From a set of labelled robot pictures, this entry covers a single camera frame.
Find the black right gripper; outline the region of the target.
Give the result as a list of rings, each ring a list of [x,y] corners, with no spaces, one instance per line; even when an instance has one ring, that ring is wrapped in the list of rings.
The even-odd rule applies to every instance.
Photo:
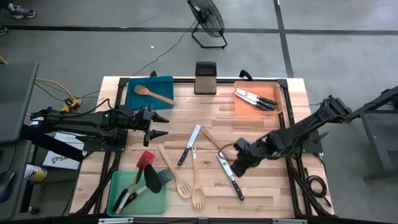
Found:
[[[256,167],[265,158],[266,143],[261,140],[250,143],[239,138],[233,144],[237,151],[236,158],[231,164],[231,169],[238,176],[242,177],[250,167]]]

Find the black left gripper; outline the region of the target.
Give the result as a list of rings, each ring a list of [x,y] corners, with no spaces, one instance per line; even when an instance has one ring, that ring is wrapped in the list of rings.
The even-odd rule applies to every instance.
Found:
[[[154,105],[149,105],[148,107],[143,106],[140,110],[133,116],[132,118],[132,128],[133,129],[147,129],[147,126],[150,122],[155,123],[169,123],[170,121],[166,118],[161,117],[157,114],[154,109]],[[154,138],[164,136],[168,134],[167,131],[157,131],[150,130],[146,131],[143,140],[143,146],[147,147],[149,142]]]

